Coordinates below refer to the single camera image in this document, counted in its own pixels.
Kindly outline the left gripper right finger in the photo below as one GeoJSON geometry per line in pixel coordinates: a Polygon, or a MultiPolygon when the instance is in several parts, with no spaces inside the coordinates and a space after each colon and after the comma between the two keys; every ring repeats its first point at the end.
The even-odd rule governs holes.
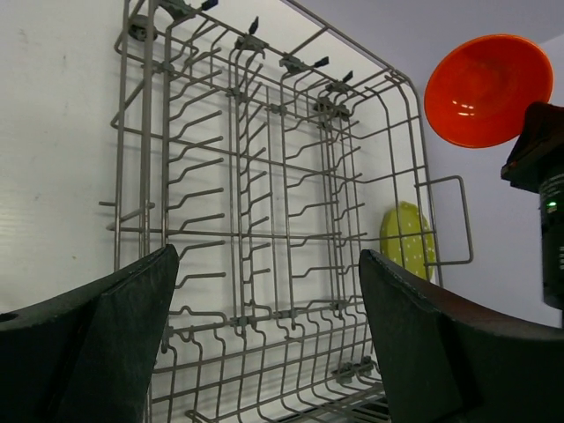
{"type": "Polygon", "coordinates": [[[562,421],[562,330],[466,300],[371,249],[359,276],[393,421],[562,421]]]}

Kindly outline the green dotted plate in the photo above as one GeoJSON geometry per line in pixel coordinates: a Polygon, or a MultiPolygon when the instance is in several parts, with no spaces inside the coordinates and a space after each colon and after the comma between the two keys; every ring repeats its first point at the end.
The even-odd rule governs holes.
{"type": "Polygon", "coordinates": [[[419,207],[401,201],[388,210],[380,228],[380,251],[392,262],[431,281],[436,259],[434,236],[419,207]]]}

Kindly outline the orange bowl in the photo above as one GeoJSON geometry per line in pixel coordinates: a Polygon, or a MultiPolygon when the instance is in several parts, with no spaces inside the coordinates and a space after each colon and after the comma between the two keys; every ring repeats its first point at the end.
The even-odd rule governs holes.
{"type": "Polygon", "coordinates": [[[481,36],[436,66],[424,94],[425,114],[450,144],[489,148],[519,135],[525,109],[549,101],[553,82],[552,63],[533,41],[506,33],[481,36]]]}

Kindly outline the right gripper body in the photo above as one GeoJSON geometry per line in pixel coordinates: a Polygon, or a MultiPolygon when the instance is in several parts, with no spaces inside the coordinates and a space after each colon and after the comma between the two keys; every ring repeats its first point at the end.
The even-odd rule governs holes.
{"type": "Polygon", "coordinates": [[[563,309],[563,108],[530,104],[501,179],[539,195],[543,301],[563,309]]]}

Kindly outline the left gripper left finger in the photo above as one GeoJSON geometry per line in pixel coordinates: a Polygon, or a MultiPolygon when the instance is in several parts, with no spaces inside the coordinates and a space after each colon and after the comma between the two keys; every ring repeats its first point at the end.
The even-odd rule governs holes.
{"type": "Polygon", "coordinates": [[[140,422],[179,267],[166,245],[1,315],[3,422],[140,422]]]}

